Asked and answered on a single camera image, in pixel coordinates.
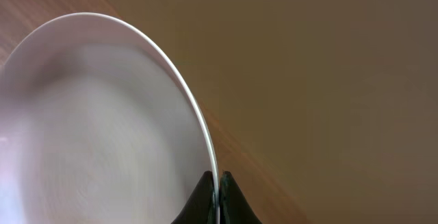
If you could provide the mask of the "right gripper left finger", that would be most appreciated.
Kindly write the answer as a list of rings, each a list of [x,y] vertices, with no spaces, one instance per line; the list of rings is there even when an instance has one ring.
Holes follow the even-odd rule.
[[[215,224],[215,193],[211,171],[205,171],[172,224]]]

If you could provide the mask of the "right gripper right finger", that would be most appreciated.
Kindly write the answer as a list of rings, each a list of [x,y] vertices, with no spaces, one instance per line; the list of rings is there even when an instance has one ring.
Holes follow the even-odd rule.
[[[220,178],[220,224],[261,224],[229,171]]]

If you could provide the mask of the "white plate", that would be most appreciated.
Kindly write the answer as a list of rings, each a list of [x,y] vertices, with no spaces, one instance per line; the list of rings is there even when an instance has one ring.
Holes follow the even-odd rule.
[[[1,67],[2,223],[171,223],[218,166],[167,55],[112,16],[67,14]]]

